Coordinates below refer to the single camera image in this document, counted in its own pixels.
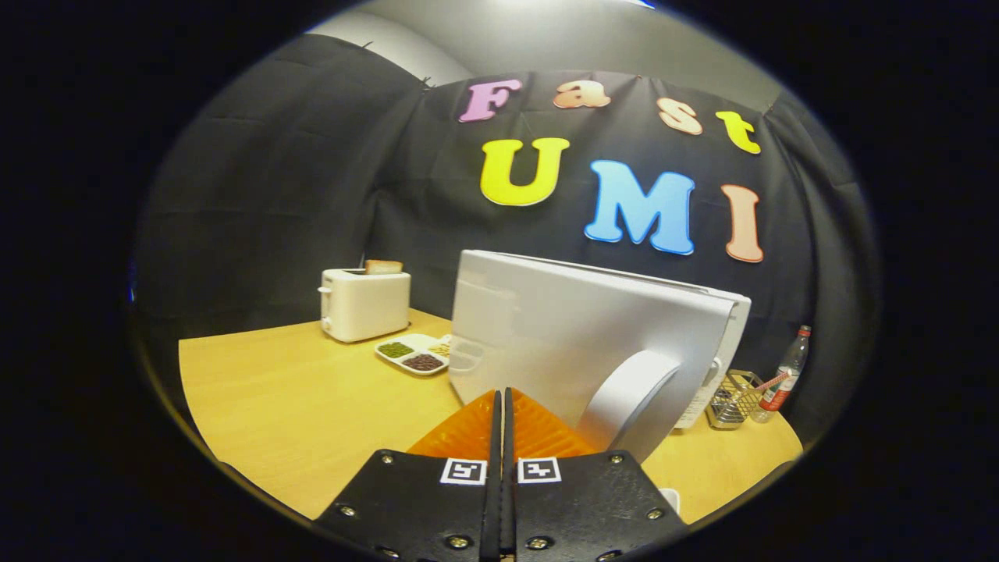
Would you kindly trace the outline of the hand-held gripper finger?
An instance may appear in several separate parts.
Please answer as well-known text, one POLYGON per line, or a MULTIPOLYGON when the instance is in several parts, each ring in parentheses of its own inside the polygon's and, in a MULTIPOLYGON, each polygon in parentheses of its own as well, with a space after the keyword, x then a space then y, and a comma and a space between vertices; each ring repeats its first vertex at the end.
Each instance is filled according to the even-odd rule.
POLYGON ((496 561, 502 529, 503 395, 489 391, 429 432, 379 449, 315 520, 379 561, 496 561))
POLYGON ((688 534, 635 457, 597 450, 515 388, 504 398, 503 551, 517 561, 624 561, 688 534))

